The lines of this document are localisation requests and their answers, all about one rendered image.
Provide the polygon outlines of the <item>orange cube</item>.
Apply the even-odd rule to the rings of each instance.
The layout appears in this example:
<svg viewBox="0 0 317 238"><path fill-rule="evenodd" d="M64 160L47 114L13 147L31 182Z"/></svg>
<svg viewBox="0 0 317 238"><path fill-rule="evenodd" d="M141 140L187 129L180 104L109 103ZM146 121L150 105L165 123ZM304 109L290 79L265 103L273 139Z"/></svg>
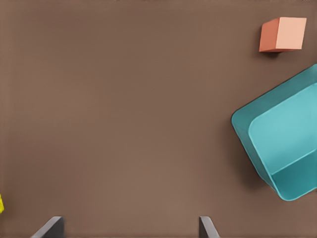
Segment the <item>orange cube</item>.
<svg viewBox="0 0 317 238"><path fill-rule="evenodd" d="M261 28L259 52L300 50L306 23L305 17L279 17L264 23Z"/></svg>

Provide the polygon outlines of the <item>teal plastic bin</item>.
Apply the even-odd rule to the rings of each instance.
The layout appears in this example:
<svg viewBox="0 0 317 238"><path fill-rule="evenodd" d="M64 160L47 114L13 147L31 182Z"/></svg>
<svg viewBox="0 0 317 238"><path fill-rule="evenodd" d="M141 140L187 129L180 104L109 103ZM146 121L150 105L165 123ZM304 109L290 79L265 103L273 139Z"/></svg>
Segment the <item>teal plastic bin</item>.
<svg viewBox="0 0 317 238"><path fill-rule="evenodd" d="M281 199L317 189L317 63L235 111L231 123Z"/></svg>

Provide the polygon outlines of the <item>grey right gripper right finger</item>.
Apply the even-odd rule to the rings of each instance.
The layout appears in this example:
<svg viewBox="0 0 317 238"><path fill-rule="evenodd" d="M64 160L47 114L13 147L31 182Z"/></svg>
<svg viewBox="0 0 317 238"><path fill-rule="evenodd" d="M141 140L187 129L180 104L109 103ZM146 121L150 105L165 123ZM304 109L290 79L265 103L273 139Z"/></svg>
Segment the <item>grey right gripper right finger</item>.
<svg viewBox="0 0 317 238"><path fill-rule="evenodd" d="M220 238L209 216L199 217L199 238Z"/></svg>

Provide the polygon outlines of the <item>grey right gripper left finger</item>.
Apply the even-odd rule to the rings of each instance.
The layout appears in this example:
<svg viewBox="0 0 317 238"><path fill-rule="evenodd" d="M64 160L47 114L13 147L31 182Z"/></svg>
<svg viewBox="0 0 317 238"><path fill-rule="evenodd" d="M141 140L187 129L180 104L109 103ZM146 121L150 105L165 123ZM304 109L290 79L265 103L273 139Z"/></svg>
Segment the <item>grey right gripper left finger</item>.
<svg viewBox="0 0 317 238"><path fill-rule="evenodd" d="M65 238L64 217L52 217L30 238Z"/></svg>

